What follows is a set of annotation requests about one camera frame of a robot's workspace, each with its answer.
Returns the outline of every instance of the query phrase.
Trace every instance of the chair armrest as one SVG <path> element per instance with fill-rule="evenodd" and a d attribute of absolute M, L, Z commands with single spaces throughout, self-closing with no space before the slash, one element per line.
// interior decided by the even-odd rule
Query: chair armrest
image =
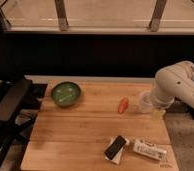
<path fill-rule="evenodd" d="M 15 119 L 21 110 L 22 103 L 29 92 L 31 80 L 17 81 L 0 102 L 0 121 Z"/>

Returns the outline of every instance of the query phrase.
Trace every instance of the clear glass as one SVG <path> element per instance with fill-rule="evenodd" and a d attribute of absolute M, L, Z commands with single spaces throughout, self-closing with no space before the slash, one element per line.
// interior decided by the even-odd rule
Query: clear glass
<path fill-rule="evenodd" d="M 156 0 L 65 0 L 69 26 L 145 27 Z"/>
<path fill-rule="evenodd" d="M 160 28 L 194 28 L 194 0 L 168 0 Z"/>
<path fill-rule="evenodd" d="M 56 30 L 64 33 L 76 29 L 133 30 L 150 33 L 149 23 L 158 0 L 0 0 L 0 8 L 11 23 L 10 30 Z M 194 29 L 194 0 L 167 0 L 156 32 Z"/>
<path fill-rule="evenodd" d="M 0 0 L 0 6 L 12 27 L 58 27 L 54 0 Z"/>

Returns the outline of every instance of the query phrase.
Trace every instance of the green bowl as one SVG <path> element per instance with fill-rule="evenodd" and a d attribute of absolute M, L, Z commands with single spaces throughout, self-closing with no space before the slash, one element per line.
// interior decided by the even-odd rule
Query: green bowl
<path fill-rule="evenodd" d="M 73 82 L 62 82 L 53 88 L 51 98 L 58 106 L 68 107 L 77 102 L 80 94 L 81 89 L 77 84 Z"/>

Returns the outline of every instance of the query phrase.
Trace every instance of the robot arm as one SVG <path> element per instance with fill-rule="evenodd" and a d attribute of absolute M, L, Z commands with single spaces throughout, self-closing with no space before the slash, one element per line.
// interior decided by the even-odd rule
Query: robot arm
<path fill-rule="evenodd" d="M 183 61 L 160 69 L 150 93 L 155 108 L 166 109 L 177 97 L 194 108 L 194 64 Z"/>

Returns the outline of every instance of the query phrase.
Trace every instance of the floor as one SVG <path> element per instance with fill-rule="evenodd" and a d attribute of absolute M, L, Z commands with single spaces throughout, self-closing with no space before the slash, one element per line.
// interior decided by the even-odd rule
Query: floor
<path fill-rule="evenodd" d="M 29 77 L 30 79 L 36 80 L 38 83 L 44 83 L 49 81 L 50 79 L 54 79 L 51 77 L 44 77 L 43 79 L 39 79 L 39 77 Z M 81 81 L 93 81 L 97 78 L 89 78 L 77 77 L 69 79 L 69 77 L 62 77 L 64 80 L 81 80 Z M 131 81 L 130 78 L 99 78 L 97 80 L 100 81 L 122 81 L 128 82 Z M 133 79 L 135 82 L 152 82 L 152 79 L 144 79 L 144 81 L 140 81 L 140 79 Z M 179 166 L 180 171 L 194 171 L 194 120 L 190 116 L 189 113 L 186 113 L 187 107 L 181 102 L 177 101 L 172 105 L 171 108 L 168 109 L 167 113 L 164 116 L 166 127 L 173 144 L 173 150 L 176 156 L 176 160 Z M 34 115 L 37 111 L 26 111 L 26 114 Z M 24 134 L 26 136 L 30 135 L 31 130 L 27 130 Z M 24 154 L 24 150 L 26 147 L 19 145 L 15 142 L 10 149 L 6 161 L 1 168 L 1 171 L 18 171 L 20 170 L 20 163 Z"/>
<path fill-rule="evenodd" d="M 149 25 L 156 0 L 65 0 L 68 23 L 75 27 L 135 27 Z M 13 26 L 58 27 L 53 0 L 9 0 L 2 10 Z M 168 0 L 161 27 L 194 28 L 194 3 Z"/>

